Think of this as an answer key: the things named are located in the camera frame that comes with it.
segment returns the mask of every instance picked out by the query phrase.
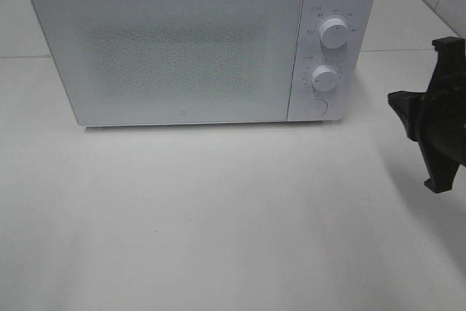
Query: white knob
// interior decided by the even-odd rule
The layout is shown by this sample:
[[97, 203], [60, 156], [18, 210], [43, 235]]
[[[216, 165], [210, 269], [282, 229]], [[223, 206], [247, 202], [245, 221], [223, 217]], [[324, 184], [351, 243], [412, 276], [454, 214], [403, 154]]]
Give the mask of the white knob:
[[337, 49], [348, 41], [348, 25], [340, 17], [331, 17], [319, 27], [320, 40], [324, 47]]
[[339, 75], [335, 69], [330, 66], [317, 67], [310, 74], [312, 86], [317, 91], [328, 92], [336, 87]]

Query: timer knob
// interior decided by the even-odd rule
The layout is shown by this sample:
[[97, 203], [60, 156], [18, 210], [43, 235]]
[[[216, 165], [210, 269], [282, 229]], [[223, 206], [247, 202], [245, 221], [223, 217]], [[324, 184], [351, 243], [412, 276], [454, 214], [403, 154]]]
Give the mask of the timer knob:
[[349, 25], [341, 17], [333, 16], [319, 26], [320, 41], [328, 49], [338, 49], [348, 41]]
[[339, 75], [331, 66], [319, 66], [311, 72], [309, 78], [314, 89], [328, 92], [336, 87]]

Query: microwave door glass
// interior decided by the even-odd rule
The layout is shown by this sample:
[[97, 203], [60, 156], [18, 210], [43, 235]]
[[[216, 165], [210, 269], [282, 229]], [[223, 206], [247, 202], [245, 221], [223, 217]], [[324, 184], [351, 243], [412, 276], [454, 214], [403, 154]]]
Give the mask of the microwave door glass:
[[34, 0], [81, 125], [285, 121], [301, 0]]

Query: microwave window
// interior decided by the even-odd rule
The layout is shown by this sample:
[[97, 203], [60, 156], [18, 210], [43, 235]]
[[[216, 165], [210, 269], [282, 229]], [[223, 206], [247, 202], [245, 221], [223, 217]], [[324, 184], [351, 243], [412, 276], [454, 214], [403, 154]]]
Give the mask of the microwave window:
[[82, 125], [283, 121], [301, 0], [34, 0]]
[[265, 16], [82, 22], [82, 57], [101, 103], [254, 101], [264, 92]]

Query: control panel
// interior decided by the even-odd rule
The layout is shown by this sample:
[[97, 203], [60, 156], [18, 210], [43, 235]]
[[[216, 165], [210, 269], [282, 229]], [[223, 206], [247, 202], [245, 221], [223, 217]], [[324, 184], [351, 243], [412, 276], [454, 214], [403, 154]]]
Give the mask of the control panel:
[[341, 119], [373, 0], [303, 0], [288, 121]]

